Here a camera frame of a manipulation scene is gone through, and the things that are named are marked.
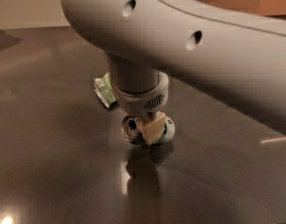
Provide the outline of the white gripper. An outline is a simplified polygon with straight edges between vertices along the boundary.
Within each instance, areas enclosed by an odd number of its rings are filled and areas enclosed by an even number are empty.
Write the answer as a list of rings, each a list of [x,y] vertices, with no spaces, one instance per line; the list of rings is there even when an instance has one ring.
[[[154,88],[140,92],[123,91],[112,84],[118,104],[130,116],[136,117],[136,124],[147,145],[160,139],[166,119],[166,114],[159,110],[168,100],[169,79],[162,72],[158,73],[158,78]]]

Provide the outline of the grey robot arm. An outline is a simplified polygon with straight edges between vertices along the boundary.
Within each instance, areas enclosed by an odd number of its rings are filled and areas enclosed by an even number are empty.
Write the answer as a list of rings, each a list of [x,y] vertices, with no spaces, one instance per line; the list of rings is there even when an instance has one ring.
[[[286,21],[195,0],[61,0],[71,27],[107,55],[121,108],[144,119],[169,76],[286,136]]]

